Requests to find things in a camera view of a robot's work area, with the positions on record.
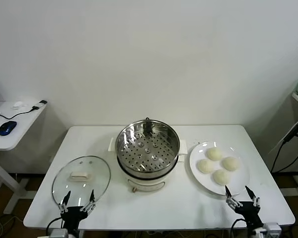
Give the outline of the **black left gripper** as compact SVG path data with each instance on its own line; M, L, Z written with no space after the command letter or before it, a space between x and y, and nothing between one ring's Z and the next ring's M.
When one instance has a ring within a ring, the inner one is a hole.
M64 221L63 228L68 231L68 234L78 235L79 234L79 223L80 221L88 217L88 213L91 213L95 208L95 196L94 190L90 194L89 201L82 207L69 207L67 208L67 203L69 201L71 191L69 191L61 202L58 204L58 208L61 212L61 218Z

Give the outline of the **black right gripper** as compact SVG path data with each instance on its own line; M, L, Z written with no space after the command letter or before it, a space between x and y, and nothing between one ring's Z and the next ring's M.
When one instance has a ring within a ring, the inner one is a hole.
M255 196L255 193L248 186L245 188L249 197L252 199L252 202L236 201L232 197L229 188L225 186L226 203L230 208L235 208L234 211L244 218L248 229L254 230L263 226L263 223L258 215L260 211L260 198Z

